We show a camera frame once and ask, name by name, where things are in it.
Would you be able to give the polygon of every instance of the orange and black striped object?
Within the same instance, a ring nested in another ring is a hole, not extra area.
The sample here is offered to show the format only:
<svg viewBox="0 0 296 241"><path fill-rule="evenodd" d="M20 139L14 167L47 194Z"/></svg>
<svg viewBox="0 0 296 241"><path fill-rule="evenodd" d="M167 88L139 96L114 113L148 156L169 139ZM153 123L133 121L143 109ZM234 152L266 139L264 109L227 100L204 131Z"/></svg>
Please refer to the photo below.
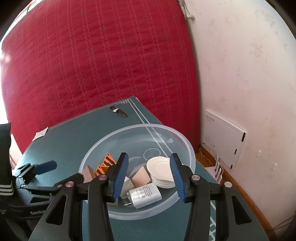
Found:
<svg viewBox="0 0 296 241"><path fill-rule="evenodd" d="M116 161L112 158L112 156L109 153L107 153L103 163L101 165L98 165L96 168L96 172L95 172L96 176L105 174L108 170L108 167L115 164L116 164Z"/></svg>

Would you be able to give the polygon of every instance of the blue gripper pad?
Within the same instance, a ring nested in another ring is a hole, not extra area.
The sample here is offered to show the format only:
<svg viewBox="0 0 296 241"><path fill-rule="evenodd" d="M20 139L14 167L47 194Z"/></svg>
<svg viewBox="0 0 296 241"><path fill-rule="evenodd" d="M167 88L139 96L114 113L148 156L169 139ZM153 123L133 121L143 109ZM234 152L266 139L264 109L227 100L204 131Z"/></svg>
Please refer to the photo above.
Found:
<svg viewBox="0 0 296 241"><path fill-rule="evenodd" d="M114 189L113 189L114 191L113 191L113 195L112 195L112 199L114 201L116 201L121 194L124 179L126 177L126 172L128 170L128 155L126 153L121 153L121 155L117 161L117 164L121 161L122 161L122 163L121 163L121 166L119 168L118 174L117 174L115 182L114 182Z"/></svg>
<svg viewBox="0 0 296 241"><path fill-rule="evenodd" d="M55 161L48 161L48 162L36 165L33 173L40 175L40 174L55 170L56 168L57 168L57 163Z"/></svg>
<svg viewBox="0 0 296 241"><path fill-rule="evenodd" d="M182 175L181 175L179 167L178 167L180 165L181 165L180 168L183 168L182 163L181 163L177 153L171 154L171 156L170 156L170 170L172 171L172 175L174 178L174 182L176 185L178 196L183 202L185 202L185 200L186 200L185 185L184 185L184 180L182 178Z"/></svg>

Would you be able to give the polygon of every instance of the mattress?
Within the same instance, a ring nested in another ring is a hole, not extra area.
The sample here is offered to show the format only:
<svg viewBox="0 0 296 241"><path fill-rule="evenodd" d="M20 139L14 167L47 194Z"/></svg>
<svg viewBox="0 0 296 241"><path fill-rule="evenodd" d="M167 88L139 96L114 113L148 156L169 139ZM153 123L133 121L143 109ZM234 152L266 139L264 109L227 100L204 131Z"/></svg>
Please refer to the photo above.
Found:
<svg viewBox="0 0 296 241"><path fill-rule="evenodd" d="M22 152L36 132L132 95L198 146L197 71L176 0L44 0L2 53L3 100Z"/></svg>

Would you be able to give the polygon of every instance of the wooden baseboard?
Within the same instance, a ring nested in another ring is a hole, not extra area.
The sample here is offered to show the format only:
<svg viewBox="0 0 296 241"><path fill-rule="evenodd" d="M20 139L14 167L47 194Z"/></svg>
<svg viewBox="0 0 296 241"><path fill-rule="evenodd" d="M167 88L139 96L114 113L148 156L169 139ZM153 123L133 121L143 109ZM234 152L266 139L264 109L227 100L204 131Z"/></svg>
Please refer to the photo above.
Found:
<svg viewBox="0 0 296 241"><path fill-rule="evenodd" d="M210 162L212 163L212 165L214 166L216 163L215 158L202 145L200 145L200 150L201 150L201 153L206 158L208 158L210 160ZM242 197L246 200L247 204L250 206L250 208L252 209L252 211L254 212L256 217L258 218L258 220L261 223L264 230L272 230L272 226L270 225L270 223L268 222L268 220L266 219L264 214L261 212L261 210L257 207L257 205L250 198L250 196L245 192L245 190L242 189L242 187L237 183L237 181L234 180L233 177L225 169L224 169L222 176L223 176L223 179L222 179L223 182L226 182L226 181L231 182L236 187L236 189L240 192ZM277 236L274 231L266 232L266 234L267 234L270 241L277 240Z"/></svg>

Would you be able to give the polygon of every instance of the silver screw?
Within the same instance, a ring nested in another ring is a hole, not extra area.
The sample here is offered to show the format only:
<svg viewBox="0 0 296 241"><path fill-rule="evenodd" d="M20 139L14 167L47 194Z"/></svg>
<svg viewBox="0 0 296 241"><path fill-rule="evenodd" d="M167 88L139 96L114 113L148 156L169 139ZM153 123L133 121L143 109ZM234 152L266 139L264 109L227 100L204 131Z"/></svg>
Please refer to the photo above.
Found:
<svg viewBox="0 0 296 241"><path fill-rule="evenodd" d="M104 181L107 179L107 175L99 175L99 180Z"/></svg>
<svg viewBox="0 0 296 241"><path fill-rule="evenodd" d="M193 175L191 177L194 181L198 181L200 179L200 176L199 175Z"/></svg>
<svg viewBox="0 0 296 241"><path fill-rule="evenodd" d="M227 188L231 188L232 183L231 182L224 182L224 186L226 186Z"/></svg>
<svg viewBox="0 0 296 241"><path fill-rule="evenodd" d="M67 188L70 188L70 187L72 187L73 185L74 185L74 182L72 182L72 181L69 181L69 182L66 183L66 187L67 187Z"/></svg>

